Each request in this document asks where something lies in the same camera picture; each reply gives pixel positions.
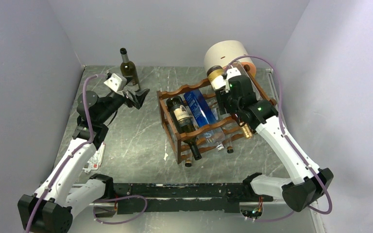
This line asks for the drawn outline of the rose wine bottle gold cap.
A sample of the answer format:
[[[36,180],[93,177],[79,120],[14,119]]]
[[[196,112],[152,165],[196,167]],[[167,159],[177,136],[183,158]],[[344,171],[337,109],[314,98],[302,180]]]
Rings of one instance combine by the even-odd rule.
[[[210,81],[210,84],[215,91],[216,96],[221,95],[221,89],[226,87],[229,78],[238,75],[241,75],[241,72],[238,68],[235,67],[231,68],[230,71],[227,73],[224,73],[223,67],[219,65],[213,66],[207,71],[207,78]],[[224,114],[221,112],[221,107],[225,106],[225,104],[222,104],[218,97],[217,102],[220,108],[220,115],[223,116]],[[253,133],[251,132],[250,128],[246,124],[244,124],[243,121],[239,120],[236,114],[230,113],[226,115],[231,116],[231,118],[236,121],[240,128],[240,131],[245,138],[252,138]]]

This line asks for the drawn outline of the green wine bottle silver cap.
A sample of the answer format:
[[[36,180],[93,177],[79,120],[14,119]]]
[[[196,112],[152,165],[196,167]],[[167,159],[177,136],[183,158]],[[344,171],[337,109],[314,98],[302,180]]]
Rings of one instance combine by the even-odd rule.
[[[127,85],[136,86],[138,90],[141,89],[139,78],[135,64],[129,59],[126,48],[120,49],[122,63],[120,64],[120,71],[123,77],[127,79]]]

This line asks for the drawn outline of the clear glass bottle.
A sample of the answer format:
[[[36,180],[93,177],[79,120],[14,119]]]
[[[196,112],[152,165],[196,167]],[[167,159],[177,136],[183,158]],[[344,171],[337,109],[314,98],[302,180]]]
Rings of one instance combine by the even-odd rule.
[[[250,65],[249,63],[246,63],[246,62],[242,63],[240,61],[235,61],[229,66],[227,70],[232,69],[232,68],[238,69],[241,72],[241,75],[244,75],[248,77],[249,79],[251,79],[253,91],[255,92],[257,100],[262,100],[263,96],[261,95],[261,91],[260,91],[262,88],[259,82],[255,79],[255,74],[256,74],[256,72],[254,72],[255,66]]]

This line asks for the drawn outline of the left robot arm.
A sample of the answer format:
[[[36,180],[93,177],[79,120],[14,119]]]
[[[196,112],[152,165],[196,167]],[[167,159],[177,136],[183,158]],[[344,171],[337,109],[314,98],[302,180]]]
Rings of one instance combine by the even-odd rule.
[[[111,91],[102,98],[85,91],[78,97],[80,116],[66,153],[34,194],[23,195],[17,203],[25,232],[66,233],[73,219],[90,203],[116,197],[113,178],[102,174],[92,175],[74,192],[71,188],[84,165],[101,148],[108,133],[108,118],[122,105],[140,109],[149,91]]]

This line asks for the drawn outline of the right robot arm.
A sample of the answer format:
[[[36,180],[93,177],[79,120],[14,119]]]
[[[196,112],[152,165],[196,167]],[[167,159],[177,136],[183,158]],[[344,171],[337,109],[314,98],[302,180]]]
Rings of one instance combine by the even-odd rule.
[[[296,143],[285,128],[276,108],[267,100],[257,100],[252,80],[244,75],[220,76],[216,90],[221,113],[237,114],[250,129],[266,140],[286,168],[289,178],[269,177],[255,173],[243,187],[246,200],[260,195],[283,199],[287,206],[300,212],[311,203],[328,195],[334,178],[329,168],[320,168]]]

